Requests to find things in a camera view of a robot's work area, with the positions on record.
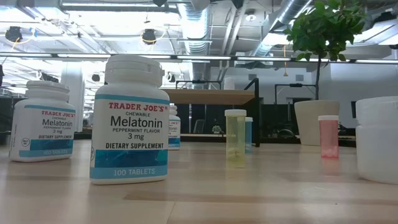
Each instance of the white plastic bottle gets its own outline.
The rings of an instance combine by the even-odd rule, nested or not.
[[[108,85],[95,95],[90,179],[128,184],[167,176],[170,100],[160,63],[115,55],[106,64]]]
[[[177,116],[177,106],[170,105],[169,150],[180,149],[181,119]]]
[[[46,82],[27,82],[27,100],[15,104],[12,120],[12,161],[38,162],[72,155],[75,108],[68,104],[69,88]]]

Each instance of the exposed ceiling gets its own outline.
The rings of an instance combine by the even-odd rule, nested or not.
[[[177,4],[189,1],[171,1],[169,8],[154,7],[151,1],[90,1],[90,0],[31,0],[24,5],[13,0],[0,3],[0,52],[45,52],[45,53],[85,53],[85,54],[185,54],[185,43],[182,20]],[[263,39],[262,28],[267,15],[277,12],[281,0],[248,1],[246,9],[253,9],[255,19],[246,20],[243,16],[238,23],[241,12],[235,13],[231,1],[216,1],[210,4],[209,34],[206,41],[210,43],[210,55],[220,55],[225,44],[224,36],[230,21],[231,31],[237,30],[236,41],[231,47],[231,54],[250,52]],[[367,0],[368,11],[375,15],[397,7],[396,0]],[[388,46],[377,45],[398,35],[398,21],[395,25],[379,26],[358,37],[361,47],[349,47],[345,52],[347,58],[384,58],[391,50]],[[5,38],[10,26],[21,27],[21,43],[14,45]],[[142,33],[146,29],[154,29],[157,42],[147,45],[142,41]],[[385,36],[377,39],[377,35],[385,31]],[[230,33],[227,43],[234,39]],[[295,54],[287,45],[286,51],[281,45],[271,49],[273,56],[294,57]],[[55,60],[24,60],[23,58],[1,58],[4,61],[4,83],[23,85],[27,80],[35,80],[37,71],[42,71],[60,78],[63,62]],[[295,63],[298,67],[306,64]],[[189,63],[163,64],[166,72],[178,75],[177,79],[189,79]],[[82,67],[87,70],[86,85],[98,88],[102,83],[91,80],[93,73],[103,72],[104,62],[85,62]],[[10,88],[12,91],[23,92],[21,88]]]

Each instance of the white planter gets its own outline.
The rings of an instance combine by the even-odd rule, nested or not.
[[[321,115],[338,115],[340,104],[332,100],[312,100],[294,104],[300,141],[303,145],[319,146],[319,121]]]

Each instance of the white column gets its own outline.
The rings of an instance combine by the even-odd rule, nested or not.
[[[83,131],[85,79],[80,62],[64,62],[61,83],[69,87],[69,103],[76,109],[75,131]]]

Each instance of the fluorescent light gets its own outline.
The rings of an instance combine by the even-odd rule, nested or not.
[[[51,54],[0,53],[0,57],[51,57]]]
[[[151,59],[170,59],[169,55],[140,55],[141,57],[151,58]]]
[[[307,60],[306,59],[301,59],[299,62],[306,62]],[[321,59],[321,62],[328,62],[329,61],[329,59],[327,59],[327,58],[322,58]],[[310,58],[310,62],[318,62],[318,59],[317,58]]]
[[[186,59],[186,60],[231,60],[231,57],[228,56],[195,56],[195,55],[187,55],[187,56],[177,56],[178,59]]]
[[[398,65],[398,60],[356,60],[355,63],[384,63]]]
[[[278,57],[238,57],[238,60],[244,61],[260,61],[260,62],[289,62],[290,58]]]
[[[71,58],[109,58],[111,55],[105,54],[58,54],[58,57]]]
[[[80,3],[80,2],[73,2],[73,3],[62,3],[62,6],[119,6],[119,7],[131,7],[131,4],[128,3],[112,3],[112,2],[97,2],[97,3]],[[156,6],[149,6],[147,4],[134,4],[134,6],[141,6],[141,7],[156,7]]]

